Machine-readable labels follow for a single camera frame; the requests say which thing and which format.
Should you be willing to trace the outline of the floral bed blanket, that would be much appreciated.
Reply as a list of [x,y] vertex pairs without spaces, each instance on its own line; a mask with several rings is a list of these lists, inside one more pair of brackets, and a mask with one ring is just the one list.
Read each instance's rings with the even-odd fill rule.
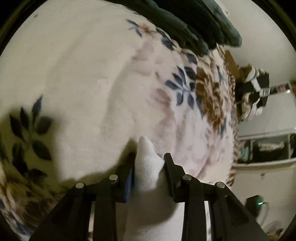
[[107,1],[47,1],[1,54],[1,212],[28,240],[76,182],[140,152],[139,193],[159,190],[163,155],[232,186],[237,116],[223,46],[200,57]]

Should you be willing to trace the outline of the black and white clothes heap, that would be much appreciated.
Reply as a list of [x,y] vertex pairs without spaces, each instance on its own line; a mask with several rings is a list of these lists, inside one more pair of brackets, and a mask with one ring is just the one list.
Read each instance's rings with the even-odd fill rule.
[[240,67],[235,100],[239,121],[251,121],[262,114],[270,95],[269,73],[252,65]]

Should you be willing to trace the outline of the white pants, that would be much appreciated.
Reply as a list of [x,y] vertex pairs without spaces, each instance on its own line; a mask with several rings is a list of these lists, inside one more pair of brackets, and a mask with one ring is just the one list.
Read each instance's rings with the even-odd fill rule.
[[181,240],[184,204],[169,195],[164,163],[152,142],[140,137],[124,240]]

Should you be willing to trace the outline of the black power strip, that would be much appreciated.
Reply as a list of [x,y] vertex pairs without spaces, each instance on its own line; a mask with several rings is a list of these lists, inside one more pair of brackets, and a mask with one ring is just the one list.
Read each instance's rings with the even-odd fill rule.
[[246,199],[245,208],[253,217],[258,217],[263,204],[265,204],[263,197],[261,195],[255,195]]

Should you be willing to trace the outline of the white shelf cabinet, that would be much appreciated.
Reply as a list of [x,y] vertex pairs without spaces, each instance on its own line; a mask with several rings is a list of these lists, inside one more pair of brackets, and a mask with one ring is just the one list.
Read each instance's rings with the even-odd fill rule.
[[295,164],[295,80],[271,91],[262,114],[239,125],[238,167]]

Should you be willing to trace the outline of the brown cardboard box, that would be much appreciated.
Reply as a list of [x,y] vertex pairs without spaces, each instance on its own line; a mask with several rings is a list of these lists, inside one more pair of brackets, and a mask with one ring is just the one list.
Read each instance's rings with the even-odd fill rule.
[[239,67],[235,63],[234,58],[232,57],[229,50],[225,51],[224,57],[227,69],[229,70],[230,74],[233,75],[236,80],[238,80],[241,77],[239,73]]

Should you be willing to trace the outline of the dark green clothing pile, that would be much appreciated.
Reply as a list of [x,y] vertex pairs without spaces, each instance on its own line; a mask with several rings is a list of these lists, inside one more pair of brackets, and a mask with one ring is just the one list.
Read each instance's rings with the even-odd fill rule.
[[241,47],[242,37],[215,1],[112,1],[168,33],[181,48],[205,56],[218,45]]

